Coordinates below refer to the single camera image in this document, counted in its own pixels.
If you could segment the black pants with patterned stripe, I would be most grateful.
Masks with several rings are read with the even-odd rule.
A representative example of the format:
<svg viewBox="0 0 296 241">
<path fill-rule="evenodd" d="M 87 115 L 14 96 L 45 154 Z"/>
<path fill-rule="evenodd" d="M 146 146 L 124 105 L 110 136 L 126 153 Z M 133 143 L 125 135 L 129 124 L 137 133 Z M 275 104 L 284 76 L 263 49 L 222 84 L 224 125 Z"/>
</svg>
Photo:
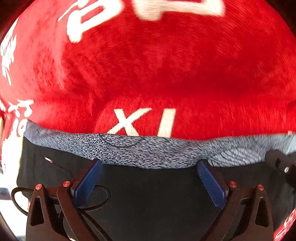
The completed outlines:
<svg viewBox="0 0 296 241">
<path fill-rule="evenodd" d="M 197 174 L 203 159 L 241 186 L 265 186 L 275 229 L 292 216 L 295 190 L 264 163 L 270 150 L 293 153 L 295 136 L 190 141 L 71 134 L 28 122 L 17 185 L 54 187 L 100 159 L 98 184 L 111 201 L 91 215 L 113 240 L 199 240 L 219 213 Z"/>
</svg>

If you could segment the red bedspread with white characters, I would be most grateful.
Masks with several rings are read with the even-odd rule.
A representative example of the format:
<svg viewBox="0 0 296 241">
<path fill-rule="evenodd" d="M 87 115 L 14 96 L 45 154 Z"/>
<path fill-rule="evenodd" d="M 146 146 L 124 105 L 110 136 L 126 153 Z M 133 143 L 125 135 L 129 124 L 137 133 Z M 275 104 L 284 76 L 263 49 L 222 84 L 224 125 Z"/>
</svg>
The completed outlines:
<svg viewBox="0 0 296 241">
<path fill-rule="evenodd" d="M 91 163 L 54 187 L 17 185 L 28 122 L 190 141 L 295 136 L 295 35 L 267 1 L 1 1 L 6 226 L 25 240 L 113 240 L 91 215 L 108 188 L 73 204 Z M 265 186 L 223 178 L 226 206 L 199 240 L 295 240 L 295 209 L 275 229 Z"/>
</svg>

